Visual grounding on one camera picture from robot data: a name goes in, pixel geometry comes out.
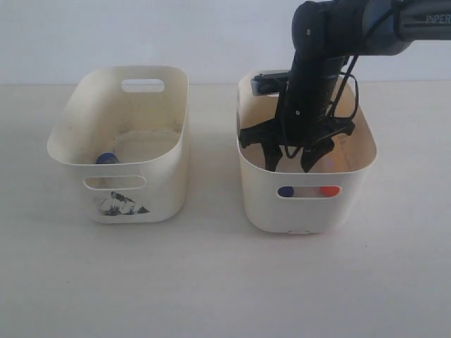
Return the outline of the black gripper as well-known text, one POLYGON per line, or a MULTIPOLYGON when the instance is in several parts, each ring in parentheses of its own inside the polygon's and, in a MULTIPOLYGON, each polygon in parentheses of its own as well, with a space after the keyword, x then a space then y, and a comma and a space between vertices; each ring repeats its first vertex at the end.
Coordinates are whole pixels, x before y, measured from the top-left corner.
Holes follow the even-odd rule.
POLYGON ((308 173, 319 160, 334 150, 333 138, 354 132, 354 113, 338 117, 336 110, 344 86, 353 77, 352 67, 345 72, 347 56, 303 61, 295 56, 285 89, 276 93, 276 108, 264 122, 241 127, 240 145, 262 147, 265 169, 275 172, 290 147, 302 151, 301 167, 308 173))

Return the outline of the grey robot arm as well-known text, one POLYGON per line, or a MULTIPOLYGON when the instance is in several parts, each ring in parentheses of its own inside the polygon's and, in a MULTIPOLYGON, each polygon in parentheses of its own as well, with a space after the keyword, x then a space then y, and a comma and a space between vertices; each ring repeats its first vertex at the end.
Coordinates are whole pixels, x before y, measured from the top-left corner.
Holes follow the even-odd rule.
POLYGON ((282 158, 298 158, 309 172, 351 135, 352 116, 338 104, 361 56, 396 56, 413 42, 450 38, 449 1, 305 1, 291 23, 294 56, 289 70, 251 79, 255 96, 276 94, 273 115, 239 131, 242 147, 258 144, 264 167, 275 171, 282 158))

